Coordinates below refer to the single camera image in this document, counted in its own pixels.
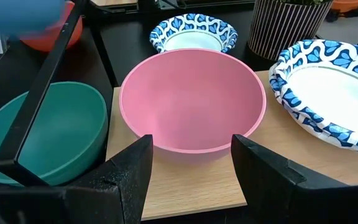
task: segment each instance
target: wooden board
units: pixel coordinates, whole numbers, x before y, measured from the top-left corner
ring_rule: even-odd
[[[115,6],[121,4],[136,4],[137,0],[92,0],[98,6]]]
[[[340,149],[308,134],[277,103],[267,72],[257,72],[267,93],[267,110],[251,140],[322,174],[358,184],[358,152]],[[114,90],[106,158],[135,141],[118,106]],[[180,166],[154,158],[143,220],[245,205],[230,156],[202,166]]]

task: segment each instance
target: paper bowl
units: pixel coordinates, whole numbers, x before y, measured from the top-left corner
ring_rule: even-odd
[[[229,153],[233,134],[260,124],[266,96],[257,75],[232,56],[172,50],[144,60],[124,80],[119,106],[136,136],[153,135],[156,154],[185,163]]]
[[[226,53],[237,41],[237,31],[220,19],[202,14],[184,14],[162,21],[150,33],[159,52],[176,49],[210,49]]]
[[[358,151],[358,45],[304,40],[284,50],[271,73],[277,101],[313,135]]]

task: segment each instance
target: stack of paper plates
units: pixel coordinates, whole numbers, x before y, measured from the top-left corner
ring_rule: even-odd
[[[164,20],[150,33],[159,53],[175,49],[210,49],[226,53],[237,41],[237,31],[220,19],[202,14],[184,14]]]
[[[358,151],[358,45],[304,40],[269,72],[277,101],[312,135]]]

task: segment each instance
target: white plate center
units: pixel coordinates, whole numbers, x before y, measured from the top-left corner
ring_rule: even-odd
[[[316,114],[358,132],[358,75],[344,70],[307,66],[288,79],[294,94]]]
[[[164,48],[166,50],[197,48],[197,49],[210,49],[221,51],[223,49],[221,42],[212,36],[204,32],[179,32],[169,38]]]

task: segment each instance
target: green bowl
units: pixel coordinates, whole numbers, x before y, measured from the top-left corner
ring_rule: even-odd
[[[0,145],[27,93],[0,109]],[[70,181],[97,158],[108,130],[106,104],[89,85],[50,85],[19,157],[19,163],[50,185]],[[0,172],[0,183],[20,185]]]

